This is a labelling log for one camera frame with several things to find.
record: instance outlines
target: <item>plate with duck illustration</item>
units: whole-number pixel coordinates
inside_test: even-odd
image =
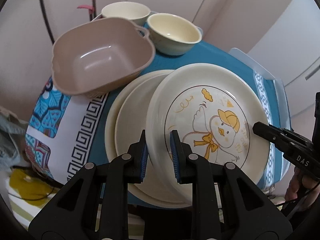
[[[146,140],[150,160],[163,183],[192,203],[192,186],[177,183],[170,132],[209,162],[233,162],[258,183],[270,143],[252,132],[255,122],[268,123],[253,90],[240,77],[217,65],[196,63],[169,74],[149,104]]]

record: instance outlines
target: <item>yellow cloud drawing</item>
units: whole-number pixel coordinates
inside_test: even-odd
[[[210,95],[210,93],[206,89],[203,88],[201,90],[201,93],[204,95],[205,99],[209,100],[210,102],[213,102],[212,95]]]
[[[227,101],[227,107],[233,107],[233,105],[231,104],[231,102],[229,101],[229,99],[228,99],[228,101]]]

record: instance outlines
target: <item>tablecloth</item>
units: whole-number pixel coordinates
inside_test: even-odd
[[[182,56],[156,54],[140,75],[161,69],[177,69],[191,63],[211,63],[240,76],[259,97],[269,123],[279,127],[279,109],[273,80],[265,80],[250,67],[215,46],[201,41]],[[85,163],[107,163],[104,129],[113,101],[123,88],[94,99],[67,96],[50,78],[44,87],[26,134],[26,152],[41,172],[65,184]],[[268,164],[258,186],[263,189],[284,176],[282,154],[271,144]],[[143,204],[133,195],[129,203]]]

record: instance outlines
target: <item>yellow bow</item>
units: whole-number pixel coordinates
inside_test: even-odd
[[[209,134],[203,136],[202,140],[203,141],[193,141],[193,142],[194,142],[195,146],[209,144],[207,147],[207,150],[205,152],[205,155],[204,155],[204,157],[208,160],[210,150],[211,150],[211,152],[215,152],[218,149],[218,145],[212,141],[212,133],[209,133]]]

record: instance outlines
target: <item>cartoon duck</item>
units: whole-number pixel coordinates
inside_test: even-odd
[[[193,145],[191,148],[195,153],[204,152],[207,160],[210,153],[216,153],[213,162],[222,165],[226,160],[238,160],[238,156],[228,152],[240,128],[240,122],[235,113],[218,109],[218,114],[208,119],[204,107],[201,106],[194,115],[192,127],[194,131],[186,134],[182,141]]]

